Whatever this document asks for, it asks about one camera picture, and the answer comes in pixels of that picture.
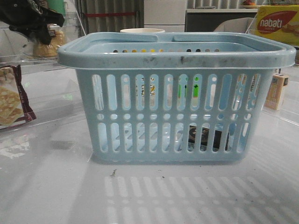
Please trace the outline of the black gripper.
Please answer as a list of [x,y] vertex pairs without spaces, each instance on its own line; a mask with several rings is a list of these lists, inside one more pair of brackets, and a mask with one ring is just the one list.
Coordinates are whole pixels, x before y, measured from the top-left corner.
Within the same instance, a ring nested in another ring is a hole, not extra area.
[[64,24],[62,14],[41,6],[36,0],[2,0],[0,20],[8,24],[11,31],[46,45],[52,39],[47,25],[62,27]]

